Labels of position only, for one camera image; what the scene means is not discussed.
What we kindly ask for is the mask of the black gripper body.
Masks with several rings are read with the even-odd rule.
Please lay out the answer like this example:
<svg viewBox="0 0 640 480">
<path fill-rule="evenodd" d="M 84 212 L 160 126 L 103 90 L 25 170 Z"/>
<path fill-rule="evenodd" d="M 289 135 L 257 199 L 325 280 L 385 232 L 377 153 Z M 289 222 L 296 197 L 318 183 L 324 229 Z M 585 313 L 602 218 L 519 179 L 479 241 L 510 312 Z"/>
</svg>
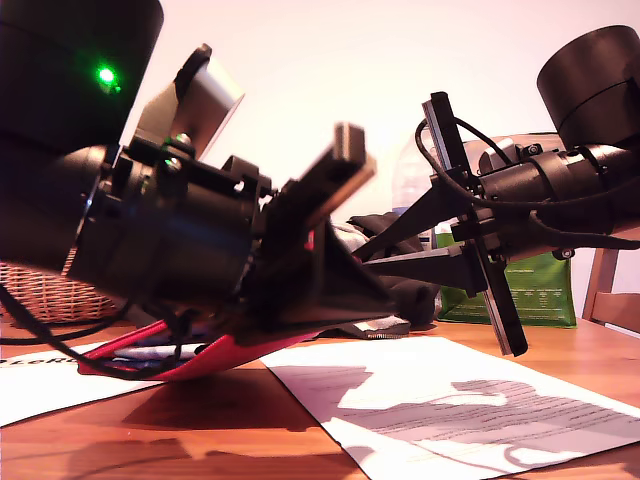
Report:
<svg viewBox="0 0 640 480">
<path fill-rule="evenodd" d="M 240 158 L 214 168 L 176 141 L 139 141 L 98 187 L 69 274 L 114 297 L 236 323 L 302 265 L 314 229 L 372 172 L 349 123 L 281 190 Z"/>
<path fill-rule="evenodd" d="M 474 198 L 500 202 L 523 202 L 534 193 L 534 166 L 514 164 L 476 176 L 471 171 L 458 132 L 448 95 L 437 92 L 423 104 L 427 125 L 446 173 Z M 492 207 L 482 208 L 463 199 L 465 209 L 458 215 L 454 238 L 473 247 L 488 285 L 484 292 L 491 324 L 503 354 L 519 356 L 528 349 L 518 313 L 509 290 L 504 269 L 506 262 L 532 251 L 532 243 L 517 228 L 524 216 L 502 214 Z"/>
</svg>

